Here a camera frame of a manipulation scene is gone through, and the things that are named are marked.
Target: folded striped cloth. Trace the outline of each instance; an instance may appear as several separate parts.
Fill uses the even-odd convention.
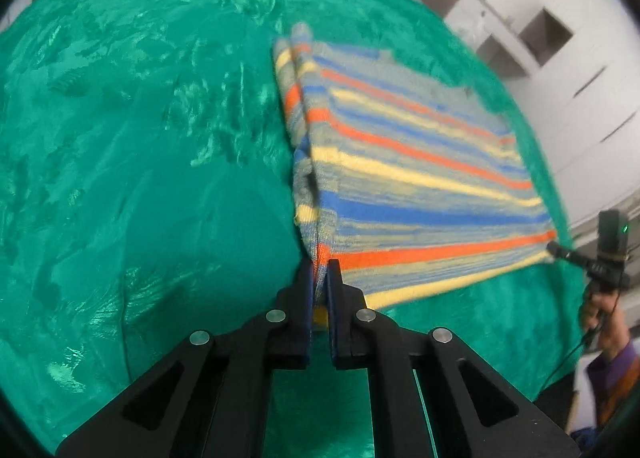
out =
[[[547,259],[556,232],[515,136],[475,96],[305,24],[273,59],[316,283],[337,258],[383,308]]]

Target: silver rivet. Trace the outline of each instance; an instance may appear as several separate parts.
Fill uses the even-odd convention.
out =
[[[287,318],[287,314],[285,314],[282,310],[278,310],[274,308],[274,310],[270,310],[267,312],[267,321],[269,323],[281,323]]]
[[[364,323],[370,323],[376,318],[376,312],[369,308],[360,308],[360,310],[356,312],[356,317],[364,321]]]
[[[448,343],[453,339],[453,334],[446,328],[436,328],[433,331],[433,338],[439,343]]]
[[[204,330],[196,330],[189,336],[189,342],[194,346],[202,346],[209,342],[209,333]]]

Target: green surface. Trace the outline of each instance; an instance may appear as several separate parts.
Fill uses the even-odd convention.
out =
[[[526,121],[417,2],[37,0],[0,35],[0,387],[47,448],[192,330],[238,327],[289,283],[270,51],[300,20],[504,113],[568,241]],[[532,397],[578,340],[581,288],[537,265],[388,312],[450,327]],[[308,372],[274,378],[267,456],[372,456],[364,372],[332,370],[323,338]]]

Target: purple sleeve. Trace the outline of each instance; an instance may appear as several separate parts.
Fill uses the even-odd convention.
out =
[[[594,396],[601,398],[603,394],[606,394],[607,391],[625,376],[637,356],[633,341],[629,341],[625,349],[611,362],[607,362],[602,354],[598,355],[594,361],[587,366],[587,375],[591,382]]]

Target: black cable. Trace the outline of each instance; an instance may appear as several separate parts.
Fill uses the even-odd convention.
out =
[[[573,354],[575,354],[587,341],[589,340],[593,340],[593,336],[598,334],[599,332],[601,332],[602,330],[604,330],[607,326],[607,323],[610,321],[611,317],[613,316],[614,312],[616,311],[616,308],[618,307],[618,301],[620,300],[620,291],[618,291],[618,295],[616,296],[616,301],[613,304],[613,310],[611,310],[611,314],[609,316],[607,316],[607,318],[603,321],[602,325],[597,327],[595,329],[595,332],[593,332],[592,330],[589,330],[586,334],[584,334],[581,338],[580,338],[580,342],[577,344],[577,346],[571,350],[565,357],[564,359],[562,359],[560,361],[560,364],[558,364],[558,366],[556,367],[555,370],[553,370],[549,376],[546,378],[545,382],[542,385],[542,388],[540,388],[540,392],[542,393],[542,391],[545,390],[546,385],[548,384],[549,380],[551,380],[551,377],[553,377],[554,375],[556,375],[556,373],[558,373],[558,370],[560,368],[562,368],[562,366],[564,366],[564,363],[567,362],[571,356]]]

